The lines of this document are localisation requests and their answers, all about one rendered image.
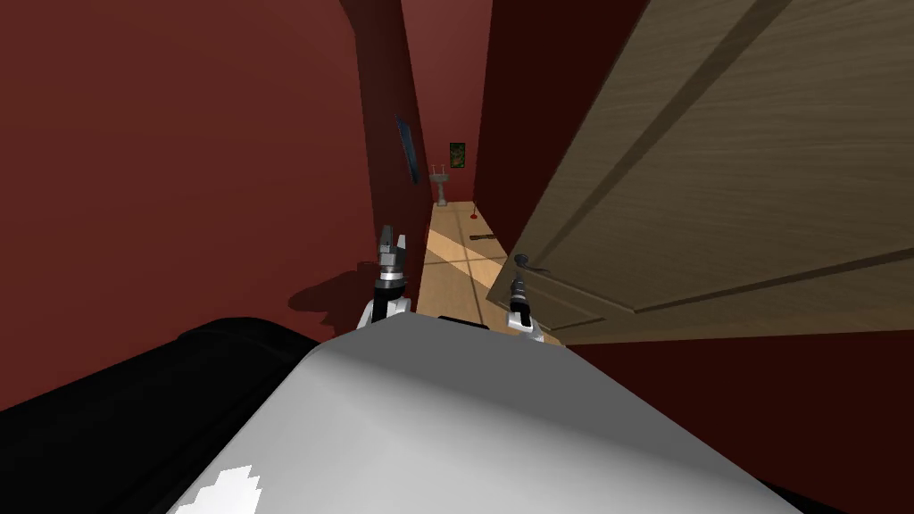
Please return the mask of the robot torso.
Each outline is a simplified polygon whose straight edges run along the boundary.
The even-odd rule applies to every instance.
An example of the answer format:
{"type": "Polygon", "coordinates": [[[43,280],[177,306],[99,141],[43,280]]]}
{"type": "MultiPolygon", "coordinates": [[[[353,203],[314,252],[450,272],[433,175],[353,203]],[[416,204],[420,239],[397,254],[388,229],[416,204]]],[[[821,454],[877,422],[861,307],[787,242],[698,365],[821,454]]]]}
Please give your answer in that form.
{"type": "Polygon", "coordinates": [[[801,514],[569,348],[412,313],[319,344],[167,514],[801,514]]]}

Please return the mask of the brown wooden door leaf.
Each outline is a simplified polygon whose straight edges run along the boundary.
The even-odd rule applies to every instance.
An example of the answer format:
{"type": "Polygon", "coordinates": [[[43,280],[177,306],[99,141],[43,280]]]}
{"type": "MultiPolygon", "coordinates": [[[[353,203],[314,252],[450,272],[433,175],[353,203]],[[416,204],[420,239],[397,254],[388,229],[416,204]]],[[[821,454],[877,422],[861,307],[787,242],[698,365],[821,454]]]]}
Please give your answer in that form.
{"type": "Polygon", "coordinates": [[[914,0],[648,0],[513,254],[565,344],[914,330],[914,0]]]}

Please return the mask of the blue wall picture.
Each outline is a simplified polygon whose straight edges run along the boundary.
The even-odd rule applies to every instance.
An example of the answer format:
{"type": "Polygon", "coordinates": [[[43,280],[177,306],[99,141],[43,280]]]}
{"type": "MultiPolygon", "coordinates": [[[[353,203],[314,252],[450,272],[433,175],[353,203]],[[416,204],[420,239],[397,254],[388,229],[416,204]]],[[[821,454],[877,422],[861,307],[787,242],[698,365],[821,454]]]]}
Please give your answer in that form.
{"type": "Polygon", "coordinates": [[[399,140],[401,140],[401,145],[403,147],[406,168],[410,181],[413,185],[418,185],[420,182],[420,167],[415,144],[412,138],[411,127],[406,120],[399,116],[395,116],[395,122],[397,125],[399,140]]]}

